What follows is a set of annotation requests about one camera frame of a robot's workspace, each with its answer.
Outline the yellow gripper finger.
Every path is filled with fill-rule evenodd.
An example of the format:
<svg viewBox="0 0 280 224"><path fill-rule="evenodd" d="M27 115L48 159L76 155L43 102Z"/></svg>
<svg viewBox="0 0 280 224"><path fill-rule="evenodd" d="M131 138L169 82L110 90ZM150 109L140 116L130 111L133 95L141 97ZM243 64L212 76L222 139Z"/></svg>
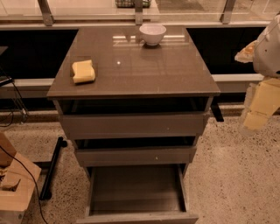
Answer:
<svg viewBox="0 0 280 224"><path fill-rule="evenodd" d="M255 56L255 48L256 48L257 41L254 40L248 45L246 45L240 52L238 52L234 59L241 63L249 63L254 60Z"/></svg>
<svg viewBox="0 0 280 224"><path fill-rule="evenodd" d="M260 130L280 108L280 80L264 78L258 84L250 83L242 112L245 130Z"/></svg>

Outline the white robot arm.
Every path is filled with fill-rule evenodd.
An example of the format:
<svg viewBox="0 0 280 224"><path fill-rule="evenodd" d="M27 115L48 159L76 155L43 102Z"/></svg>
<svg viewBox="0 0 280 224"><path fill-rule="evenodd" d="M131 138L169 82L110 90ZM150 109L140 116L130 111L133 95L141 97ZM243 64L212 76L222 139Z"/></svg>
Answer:
<svg viewBox="0 0 280 224"><path fill-rule="evenodd" d="M254 70L263 76L258 84L249 85L241 114L241 130L254 133L280 109L280 14L234 59L252 62Z"/></svg>

